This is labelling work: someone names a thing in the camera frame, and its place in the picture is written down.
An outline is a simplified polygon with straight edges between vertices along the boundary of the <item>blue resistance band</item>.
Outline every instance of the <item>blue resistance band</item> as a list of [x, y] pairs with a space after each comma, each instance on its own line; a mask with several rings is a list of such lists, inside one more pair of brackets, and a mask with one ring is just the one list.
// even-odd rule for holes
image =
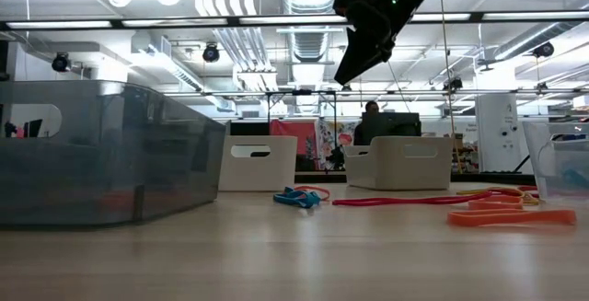
[[285, 187], [283, 193], [274, 194], [274, 201], [309, 209], [313, 205], [319, 205], [321, 198], [314, 191], [296, 191], [290, 187]]

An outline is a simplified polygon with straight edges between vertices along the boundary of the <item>dome camera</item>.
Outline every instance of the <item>dome camera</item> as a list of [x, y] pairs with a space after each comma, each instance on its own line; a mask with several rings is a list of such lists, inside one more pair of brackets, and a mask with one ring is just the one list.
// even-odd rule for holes
[[216, 43], [207, 43], [202, 58], [206, 63], [214, 63], [219, 60], [219, 50]]
[[68, 58], [67, 52], [57, 52], [57, 56], [53, 59], [52, 69], [55, 72], [69, 72], [72, 68], [72, 62]]

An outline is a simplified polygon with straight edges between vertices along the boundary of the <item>fluorescent light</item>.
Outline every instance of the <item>fluorescent light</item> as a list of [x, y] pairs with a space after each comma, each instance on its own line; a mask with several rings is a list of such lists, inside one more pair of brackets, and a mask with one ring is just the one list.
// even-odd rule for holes
[[128, 28], [145, 28], [145, 27], [176, 27], [176, 26], [224, 26], [227, 25], [225, 18], [188, 18], [188, 19], [145, 19], [145, 20], [123, 20], [122, 25]]
[[275, 17], [242, 17], [242, 25], [271, 25], [271, 24], [345, 24], [348, 20], [337, 15], [303, 15], [303, 16], [275, 16]]
[[294, 34], [294, 33], [341, 33], [343, 29], [330, 29], [330, 28], [289, 28], [289, 29], [277, 29], [278, 34]]
[[549, 11], [549, 12], [504, 12], [486, 13], [483, 20], [551, 20], [558, 18], [583, 19], [589, 11]]
[[413, 15], [411, 22], [425, 22], [425, 21], [466, 21], [470, 19], [470, 14], [416, 14]]
[[107, 20], [95, 21], [16, 21], [6, 23], [11, 29], [109, 29]]

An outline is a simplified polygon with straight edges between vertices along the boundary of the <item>ceiling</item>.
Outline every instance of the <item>ceiling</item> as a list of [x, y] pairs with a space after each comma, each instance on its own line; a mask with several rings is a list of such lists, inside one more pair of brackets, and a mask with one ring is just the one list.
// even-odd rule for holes
[[[158, 3], [157, 0], [132, 0], [125, 7], [111, 6], [108, 0], [0, 1], [0, 19], [2, 20], [202, 16], [197, 12], [194, 0], [179, 0], [173, 6], [164, 6]], [[574, 1], [577, 0], [444, 0], [444, 11], [563, 10], [570, 9]], [[254, 5], [261, 15], [282, 14], [284, 12], [282, 0], [254, 0]], [[441, 0], [425, 0], [417, 12], [441, 11]], [[397, 85], [394, 78], [406, 90], [429, 89], [431, 87], [441, 89], [445, 77], [439, 75], [446, 68], [446, 51], [449, 52], [447, 55], [448, 64], [453, 64], [480, 46], [493, 49], [493, 47], [505, 44], [535, 25], [530, 23], [483, 24], [481, 26], [477, 24], [455, 24], [446, 25], [445, 29], [442, 25], [408, 25], [397, 37], [397, 47], [393, 51], [389, 64], [380, 64], [355, 79], [352, 82], [352, 89], [396, 89]], [[221, 49], [220, 59], [216, 63], [205, 63], [202, 59], [204, 44], [208, 41], [215, 41], [212, 29], [150, 29], [148, 32], [152, 38], [166, 37], [174, 47], [174, 57], [183, 67], [197, 75], [208, 90], [234, 91], [240, 89], [233, 79], [234, 63], [224, 49]], [[133, 61], [133, 54], [129, 51], [128, 46], [120, 45], [120, 42], [128, 41], [134, 34], [134, 31], [129, 30], [47, 31], [31, 34], [31, 42], [33, 40], [45, 42], [96, 41]], [[277, 28], [262, 28], [261, 36], [271, 65], [276, 69], [278, 88], [297, 87], [297, 80], [293, 78], [291, 67], [294, 57], [289, 50], [288, 35], [277, 33]], [[586, 23], [575, 27], [550, 42], [555, 47], [555, 54], [547, 60], [540, 59], [538, 68], [534, 67], [537, 61], [533, 57], [518, 56], [509, 61], [509, 64], [515, 67], [517, 87], [532, 88], [538, 80], [560, 75], [587, 64], [585, 61], [587, 50], [583, 46], [589, 42], [589, 26]], [[325, 65], [325, 72], [322, 76], [323, 81], [317, 84], [315, 89], [340, 88], [332, 79], [341, 59], [341, 47], [345, 47], [346, 44], [345, 30], [330, 34], [328, 52], [323, 60]], [[137, 63], [137, 67], [141, 69], [134, 77], [141, 78], [137, 82], [159, 90], [177, 91], [175, 85], [178, 83], [178, 79], [174, 76], [162, 72], [162, 70], [150, 63]], [[473, 66], [460, 70], [459, 75], [464, 81], [465, 87], [475, 86], [475, 74]], [[566, 88], [585, 86], [585, 84], [589, 84], [587, 75], [589, 73], [575, 74], [570, 78], [562, 79], [555, 86]], [[368, 98], [374, 97], [364, 96], [362, 99], [366, 100]], [[567, 96], [558, 96], [552, 100], [546, 99], [546, 101], [562, 104], [569, 98]], [[357, 100], [358, 98], [356, 96], [342, 98], [342, 100], [346, 99]], [[380, 97], [380, 99], [387, 100], [387, 97]], [[441, 102], [442, 98], [433, 98], [432, 100]], [[191, 105], [211, 104], [202, 98], [185, 98], [185, 102]], [[289, 101], [288, 99], [285, 102], [287, 104], [295, 103], [293, 100]]]

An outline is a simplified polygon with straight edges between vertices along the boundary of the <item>wooden table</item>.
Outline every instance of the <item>wooden table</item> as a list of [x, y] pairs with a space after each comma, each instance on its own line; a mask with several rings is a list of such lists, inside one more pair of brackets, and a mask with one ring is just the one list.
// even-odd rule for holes
[[[328, 187], [334, 198], [447, 194]], [[466, 228], [445, 223], [453, 209], [303, 210], [222, 193], [145, 226], [2, 232], [0, 300], [589, 299], [586, 213], [577, 227]]]

